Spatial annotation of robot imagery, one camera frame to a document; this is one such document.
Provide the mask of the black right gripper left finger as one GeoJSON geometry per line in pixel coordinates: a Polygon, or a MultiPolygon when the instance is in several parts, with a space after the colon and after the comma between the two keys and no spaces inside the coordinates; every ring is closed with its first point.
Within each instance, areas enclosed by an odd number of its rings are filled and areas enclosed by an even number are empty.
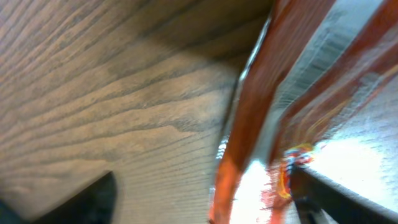
{"type": "Polygon", "coordinates": [[[61,205],[33,220],[22,218],[1,201],[1,224],[111,224],[118,198],[114,173],[109,171],[61,205]]]}

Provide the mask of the red snack stick packet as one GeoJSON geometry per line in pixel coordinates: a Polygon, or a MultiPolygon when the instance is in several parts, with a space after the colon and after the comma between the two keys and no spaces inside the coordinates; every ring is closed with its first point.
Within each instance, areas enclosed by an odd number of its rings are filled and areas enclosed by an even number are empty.
{"type": "Polygon", "coordinates": [[[210,223],[301,223],[293,166],[397,213],[397,1],[276,1],[215,161],[210,223]]]}

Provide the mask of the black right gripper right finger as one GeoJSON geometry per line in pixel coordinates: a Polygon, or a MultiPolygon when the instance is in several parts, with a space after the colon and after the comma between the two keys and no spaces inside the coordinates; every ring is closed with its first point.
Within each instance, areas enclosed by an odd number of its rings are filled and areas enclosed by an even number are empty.
{"type": "Polygon", "coordinates": [[[397,213],[315,171],[293,166],[290,192],[301,223],[397,223],[397,213]]]}

